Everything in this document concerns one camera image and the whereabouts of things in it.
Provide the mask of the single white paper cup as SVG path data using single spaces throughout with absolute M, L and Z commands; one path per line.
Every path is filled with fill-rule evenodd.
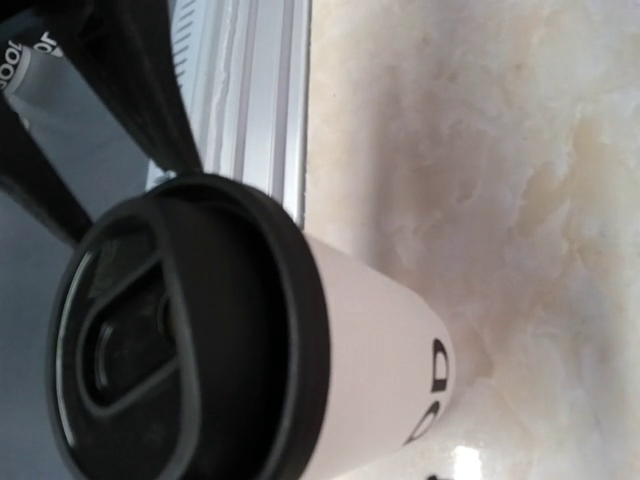
M 303 474 L 333 479 L 425 436 L 450 403 L 456 360 L 442 320 L 413 290 L 308 240 L 328 307 L 331 371 Z

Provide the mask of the black cup lid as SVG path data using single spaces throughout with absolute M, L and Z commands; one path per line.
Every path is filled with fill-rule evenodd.
M 302 231 L 260 190 L 180 175 L 115 206 L 58 290 L 46 392 L 76 479 L 299 479 L 331 371 Z

